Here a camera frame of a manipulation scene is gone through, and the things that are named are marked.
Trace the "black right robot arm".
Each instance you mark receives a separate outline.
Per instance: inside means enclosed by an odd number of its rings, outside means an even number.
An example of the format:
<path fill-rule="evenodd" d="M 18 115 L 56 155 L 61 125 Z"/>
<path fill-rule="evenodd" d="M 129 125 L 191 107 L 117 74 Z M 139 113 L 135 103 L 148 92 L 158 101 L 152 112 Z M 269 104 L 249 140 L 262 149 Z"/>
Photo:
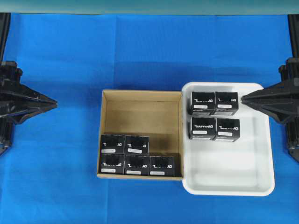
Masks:
<path fill-rule="evenodd" d="M 299 15 L 288 15 L 292 57 L 278 71 L 281 82 L 241 97 L 241 102 L 285 125 L 288 154 L 299 161 Z"/>

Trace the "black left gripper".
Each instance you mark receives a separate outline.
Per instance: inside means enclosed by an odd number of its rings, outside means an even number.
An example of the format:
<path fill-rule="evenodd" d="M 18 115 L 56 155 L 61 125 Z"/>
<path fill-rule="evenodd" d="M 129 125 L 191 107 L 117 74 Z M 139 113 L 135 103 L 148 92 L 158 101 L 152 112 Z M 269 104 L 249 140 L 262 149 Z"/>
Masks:
<path fill-rule="evenodd" d="M 57 101 L 23 84 L 20 79 L 23 71 L 15 61 L 0 62 L 0 97 L 23 98 L 37 102 L 2 102 L 0 117 L 18 125 L 31 117 L 57 108 Z"/>

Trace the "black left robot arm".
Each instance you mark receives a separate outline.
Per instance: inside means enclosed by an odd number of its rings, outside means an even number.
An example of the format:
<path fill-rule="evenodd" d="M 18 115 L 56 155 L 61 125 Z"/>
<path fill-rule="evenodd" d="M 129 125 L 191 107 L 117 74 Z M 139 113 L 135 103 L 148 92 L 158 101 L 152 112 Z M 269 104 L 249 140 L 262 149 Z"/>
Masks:
<path fill-rule="evenodd" d="M 31 117 L 57 108 L 57 101 L 23 85 L 23 71 L 3 55 L 11 22 L 10 13 L 0 14 L 0 153 L 12 146 L 14 127 Z"/>

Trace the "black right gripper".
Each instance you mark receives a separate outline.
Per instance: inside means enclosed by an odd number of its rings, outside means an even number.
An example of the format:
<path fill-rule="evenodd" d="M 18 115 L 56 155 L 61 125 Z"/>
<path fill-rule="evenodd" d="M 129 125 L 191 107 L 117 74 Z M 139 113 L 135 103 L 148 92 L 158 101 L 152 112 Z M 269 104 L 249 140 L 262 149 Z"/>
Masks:
<path fill-rule="evenodd" d="M 299 59 L 288 58 L 285 65 L 278 69 L 281 82 L 270 87 L 254 91 L 241 97 L 242 104 L 272 117 L 277 123 L 285 125 L 299 116 L 299 107 L 294 103 L 261 104 L 256 101 L 299 99 Z"/>

